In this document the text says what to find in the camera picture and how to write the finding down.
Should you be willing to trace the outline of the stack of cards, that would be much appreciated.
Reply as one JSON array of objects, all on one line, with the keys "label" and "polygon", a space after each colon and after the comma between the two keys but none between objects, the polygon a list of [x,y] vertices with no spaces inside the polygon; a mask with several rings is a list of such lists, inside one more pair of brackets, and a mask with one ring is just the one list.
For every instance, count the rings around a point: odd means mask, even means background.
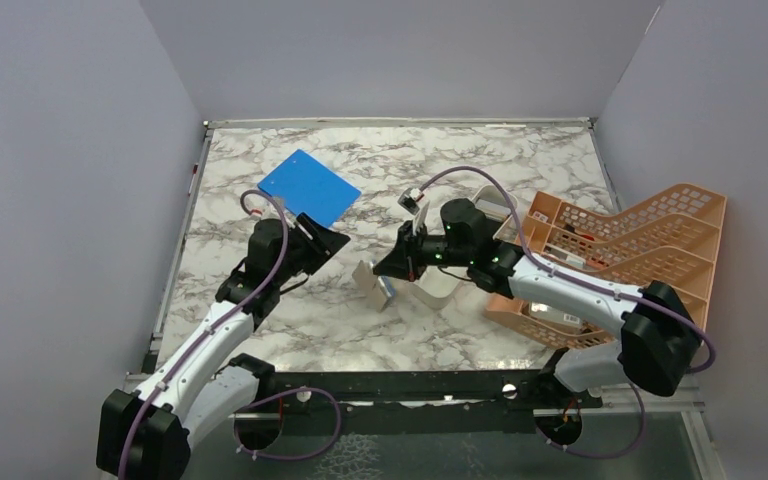
[{"label": "stack of cards", "polygon": [[476,203],[476,207],[494,221],[504,222],[511,214],[507,205],[487,202],[485,200],[479,200]]}]

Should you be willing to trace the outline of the beige card holder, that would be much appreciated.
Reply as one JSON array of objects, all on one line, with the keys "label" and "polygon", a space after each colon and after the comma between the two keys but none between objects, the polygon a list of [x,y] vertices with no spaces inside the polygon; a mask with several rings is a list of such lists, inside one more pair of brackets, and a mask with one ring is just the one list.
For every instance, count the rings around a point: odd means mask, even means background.
[{"label": "beige card holder", "polygon": [[397,292],[388,277],[374,274],[374,266],[374,261],[359,261],[352,278],[370,306],[375,311],[382,312],[392,303]]}]

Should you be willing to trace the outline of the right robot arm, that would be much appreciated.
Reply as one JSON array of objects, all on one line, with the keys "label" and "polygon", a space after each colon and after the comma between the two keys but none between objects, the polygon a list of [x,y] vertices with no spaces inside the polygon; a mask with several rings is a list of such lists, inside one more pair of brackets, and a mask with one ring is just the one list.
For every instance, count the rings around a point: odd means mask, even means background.
[{"label": "right robot arm", "polygon": [[422,209],[413,212],[375,275],[415,282],[430,267],[463,268],[485,292],[548,305],[613,336],[586,349],[558,349],[536,383],[545,404],[560,407],[576,393],[623,383],[670,397],[689,373],[703,334],[672,286],[610,282],[538,257],[496,238],[498,222],[469,199],[441,207],[440,235],[429,233]]}]

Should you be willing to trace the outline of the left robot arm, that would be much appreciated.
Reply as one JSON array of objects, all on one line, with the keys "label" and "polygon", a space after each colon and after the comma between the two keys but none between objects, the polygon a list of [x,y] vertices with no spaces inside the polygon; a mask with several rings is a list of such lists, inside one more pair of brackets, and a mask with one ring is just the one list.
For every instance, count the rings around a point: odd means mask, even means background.
[{"label": "left robot arm", "polygon": [[133,391],[115,389],[103,402],[97,467],[119,479],[179,479],[192,451],[232,412],[269,406],[273,366],[228,357],[275,309],[286,282],[316,273],[349,241],[306,214],[293,225],[258,221],[246,256],[191,336]]}]

